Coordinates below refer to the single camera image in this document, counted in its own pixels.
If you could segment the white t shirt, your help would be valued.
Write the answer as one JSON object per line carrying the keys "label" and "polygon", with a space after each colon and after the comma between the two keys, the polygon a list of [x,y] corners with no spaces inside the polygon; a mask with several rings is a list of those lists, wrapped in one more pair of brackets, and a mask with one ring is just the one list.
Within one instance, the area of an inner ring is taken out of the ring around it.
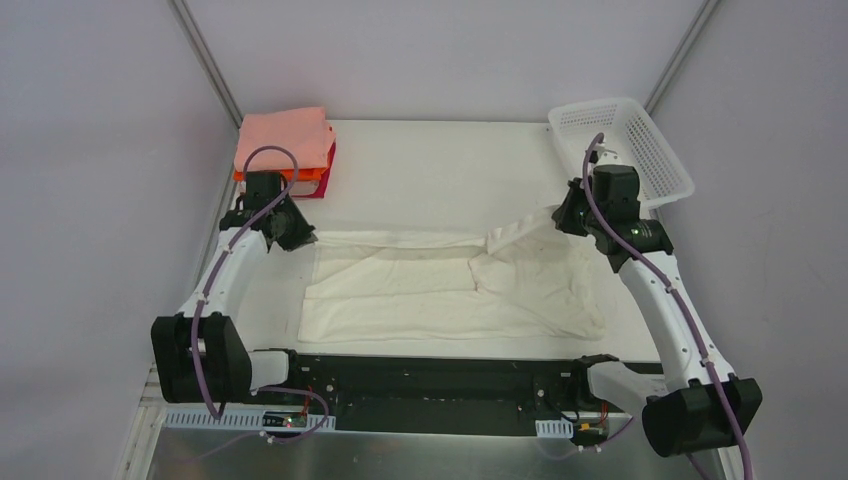
{"label": "white t shirt", "polygon": [[592,286],[588,253],[550,207],[484,234],[325,231],[298,337],[598,340],[606,324]]}

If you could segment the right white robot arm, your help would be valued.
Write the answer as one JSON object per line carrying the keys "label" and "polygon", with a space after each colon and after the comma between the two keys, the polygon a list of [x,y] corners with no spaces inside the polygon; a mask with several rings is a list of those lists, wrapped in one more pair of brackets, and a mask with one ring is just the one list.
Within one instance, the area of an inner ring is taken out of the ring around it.
{"label": "right white robot arm", "polygon": [[610,354],[584,356],[571,372],[578,402],[609,402],[640,421],[661,457],[737,447],[763,395],[724,359],[685,290],[672,242],[661,223],[640,216],[634,168],[602,165],[574,178],[554,211],[555,228],[593,237],[643,316],[663,371],[654,381]]}

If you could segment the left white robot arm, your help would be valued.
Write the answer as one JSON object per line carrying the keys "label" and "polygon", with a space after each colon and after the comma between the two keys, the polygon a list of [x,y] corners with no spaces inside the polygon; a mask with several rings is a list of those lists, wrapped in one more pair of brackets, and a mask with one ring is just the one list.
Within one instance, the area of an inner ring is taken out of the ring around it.
{"label": "left white robot arm", "polygon": [[277,172],[249,172],[239,207],[219,222],[215,260],[180,310],[157,317],[151,341],[163,398],[211,405],[245,400],[284,383],[289,355],[249,341],[260,331],[237,317],[248,286],[275,254],[313,243],[314,228],[285,193]]}

